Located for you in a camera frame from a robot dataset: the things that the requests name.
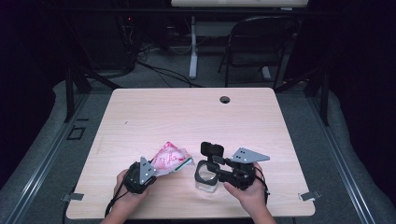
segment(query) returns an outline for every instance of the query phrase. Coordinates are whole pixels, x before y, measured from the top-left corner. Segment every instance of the table leg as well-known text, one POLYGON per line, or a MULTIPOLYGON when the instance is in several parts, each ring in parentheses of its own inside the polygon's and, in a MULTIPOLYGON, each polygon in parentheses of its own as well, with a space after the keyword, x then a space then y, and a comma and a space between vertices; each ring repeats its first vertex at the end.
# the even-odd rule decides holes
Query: table leg
POLYGON ((197 36, 195 33, 195 17, 191 17, 191 63, 190 63, 190 79, 197 78, 197 36))

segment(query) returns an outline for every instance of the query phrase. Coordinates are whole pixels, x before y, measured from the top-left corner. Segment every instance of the plastic bag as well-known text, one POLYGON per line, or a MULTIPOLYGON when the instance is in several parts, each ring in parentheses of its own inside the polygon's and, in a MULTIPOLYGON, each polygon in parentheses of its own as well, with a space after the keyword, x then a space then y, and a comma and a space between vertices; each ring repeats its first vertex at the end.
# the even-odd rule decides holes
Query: plastic bag
POLYGON ((154 156, 151 165, 156 169, 155 176, 168 175, 193 163, 192 156, 184 148, 177 148, 167 142, 154 156))

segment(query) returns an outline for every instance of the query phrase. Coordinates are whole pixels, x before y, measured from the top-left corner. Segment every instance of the wooden table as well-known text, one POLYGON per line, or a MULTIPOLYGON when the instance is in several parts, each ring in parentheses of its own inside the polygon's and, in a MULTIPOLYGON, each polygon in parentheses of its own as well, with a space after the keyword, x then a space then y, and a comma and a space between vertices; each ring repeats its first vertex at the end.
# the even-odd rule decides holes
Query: wooden table
POLYGON ((195 165, 160 176, 131 218, 248 217, 222 183, 214 193, 195 187, 196 164, 207 141, 231 157, 245 147, 271 157, 261 161, 275 217, 311 216, 315 206, 299 200, 308 192, 290 135, 272 89, 118 89, 93 141, 72 201, 69 218, 103 218, 116 175, 141 156, 152 159, 166 143, 186 148, 195 165), (230 103, 219 98, 227 96, 230 103))

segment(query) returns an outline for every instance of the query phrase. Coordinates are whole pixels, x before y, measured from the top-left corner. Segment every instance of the wire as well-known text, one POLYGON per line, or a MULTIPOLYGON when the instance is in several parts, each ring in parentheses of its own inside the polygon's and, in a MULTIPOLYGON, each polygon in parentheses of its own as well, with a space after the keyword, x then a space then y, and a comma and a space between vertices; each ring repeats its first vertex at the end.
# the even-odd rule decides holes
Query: wire
POLYGON ((204 87, 204 86, 190 82, 190 80, 188 78, 186 78, 185 76, 183 76, 180 73, 177 73, 175 71, 171 71, 166 68, 155 67, 155 66, 152 66, 152 65, 149 65, 149 64, 146 64, 143 62, 139 62, 139 61, 137 61, 136 63, 156 72, 162 78, 162 80, 166 83, 166 85, 168 85, 169 87, 171 87, 171 86, 169 85, 169 83, 166 82, 166 80, 163 78, 162 75, 174 78, 174 79, 179 80, 184 83, 187 83, 187 84, 189 84, 190 88, 192 88, 192 87, 203 88, 204 87))
POLYGON ((179 55, 181 55, 181 54, 185 54, 185 53, 188 53, 189 51, 190 51, 190 49, 191 49, 191 47, 192 47, 192 45, 189 45, 189 46, 185 46, 185 47, 183 47, 183 46, 178 46, 178 47, 170 47, 169 49, 171 49, 175 54, 179 54, 179 55), (175 50, 175 49, 177 49, 177 48, 188 48, 188 49, 186 49, 185 51, 183 51, 183 52, 178 52, 177 50, 175 50))
POLYGON ((100 74, 101 77, 105 77, 107 79, 111 79, 111 78, 116 78, 116 77, 124 77, 126 75, 128 75, 130 72, 132 72, 134 69, 133 68, 124 68, 123 71, 120 72, 115 72, 112 74, 108 74, 108 75, 104 75, 104 73, 97 72, 98 74, 100 74))
POLYGON ((191 28, 190 28, 190 25, 189 25, 189 23, 187 22, 187 19, 186 19, 186 18, 184 18, 184 22, 186 23, 187 29, 189 29, 190 34, 191 34, 191 28))
POLYGON ((265 191, 264 191, 264 195, 265 195, 265 204, 267 204, 268 196, 269 196, 271 193, 270 193, 270 191, 269 191, 269 189, 268 189, 267 184, 265 183, 264 174, 262 173, 262 171, 261 171, 259 168, 255 167, 255 166, 254 166, 253 168, 256 169, 257 171, 259 171, 260 174, 262 175, 262 177, 258 177, 258 176, 256 176, 256 175, 254 175, 254 177, 255 177, 256 179, 258 179, 260 182, 262 182, 262 184, 263 184, 264 187, 265 187, 265 191))
POLYGON ((110 213, 110 209, 114 205, 114 203, 116 203, 116 201, 118 199, 120 199, 121 197, 123 197, 125 194, 127 194, 129 192, 129 191, 126 191, 124 194, 122 194, 120 197, 118 197, 118 195, 119 195, 119 193, 120 193, 120 191, 121 191, 121 189, 122 189, 122 187, 123 187, 123 185, 125 183, 125 177, 128 176, 129 171, 130 170, 128 170, 128 172, 125 174, 124 178, 122 179, 122 182, 121 182, 119 188, 117 189, 117 192, 114 194, 113 199, 111 199, 110 202, 108 203, 106 211, 105 211, 105 217, 108 215, 108 213, 110 213))
POLYGON ((145 61, 148 59, 148 53, 149 53, 150 51, 152 51, 152 50, 155 50, 155 49, 159 49, 159 48, 156 47, 154 44, 147 44, 147 45, 143 46, 143 47, 140 49, 140 52, 137 54, 137 57, 138 57, 141 61, 145 62, 145 61))
POLYGON ((197 43, 197 46, 198 46, 198 45, 201 45, 202 43, 204 43, 207 39, 210 39, 210 37, 205 36, 204 39, 201 40, 201 42, 197 43))

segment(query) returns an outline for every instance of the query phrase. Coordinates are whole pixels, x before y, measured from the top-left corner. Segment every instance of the wrist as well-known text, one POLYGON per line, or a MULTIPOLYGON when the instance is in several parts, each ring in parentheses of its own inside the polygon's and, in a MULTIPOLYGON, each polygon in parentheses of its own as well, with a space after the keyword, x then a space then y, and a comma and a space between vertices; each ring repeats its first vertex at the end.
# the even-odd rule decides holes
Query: wrist
POLYGON ((126 221, 128 217, 126 217, 123 213, 118 212, 117 210, 112 209, 110 213, 105 217, 105 219, 101 222, 101 224, 122 224, 126 221))
POLYGON ((271 224, 276 223, 271 213, 265 207, 264 209, 260 209, 254 214, 250 214, 255 224, 271 224))

